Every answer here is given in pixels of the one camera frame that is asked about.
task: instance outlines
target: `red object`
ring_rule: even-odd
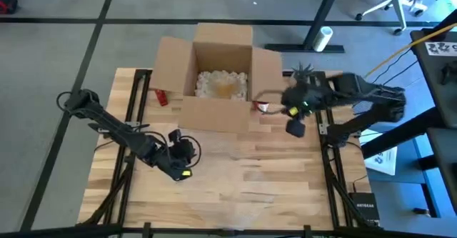
[[[169,101],[166,99],[166,94],[162,90],[155,89],[157,100],[159,101],[161,106],[166,106],[169,104]]]

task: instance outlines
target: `box flap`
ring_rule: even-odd
[[[195,42],[252,45],[252,27],[236,24],[198,24]]]
[[[192,43],[183,39],[163,37],[160,40],[150,87],[183,93],[188,82],[189,66],[194,60]]]
[[[281,54],[266,49],[252,49],[251,101],[263,91],[283,91]],[[281,103],[281,94],[264,94],[257,101]]]
[[[229,99],[185,96],[179,127],[217,132],[245,133],[249,128],[251,103]]]

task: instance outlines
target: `wooden table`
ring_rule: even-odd
[[[117,69],[114,78],[107,111],[119,119],[125,117],[134,72]],[[180,95],[167,97],[169,105],[161,107],[150,91],[143,120],[151,124],[150,130],[165,135],[177,128],[181,106]],[[353,117],[352,109],[333,109],[333,116],[336,123],[345,122]],[[315,230],[332,230],[316,119],[306,118],[306,135],[301,139],[285,132],[287,120],[287,116],[253,111],[246,134],[182,129],[197,138],[203,149],[194,175],[174,182],[137,160],[124,226],[143,227],[150,222],[157,228],[303,229],[308,224]],[[99,138],[99,144],[105,142]],[[358,144],[354,138],[351,142]],[[110,144],[94,154],[79,222],[89,218],[108,194],[117,151],[118,146]],[[359,148],[348,144],[341,148],[341,158],[351,190],[352,182],[366,175],[363,157]],[[367,178],[356,186],[360,192],[370,191]],[[336,199],[344,224],[337,193]]]

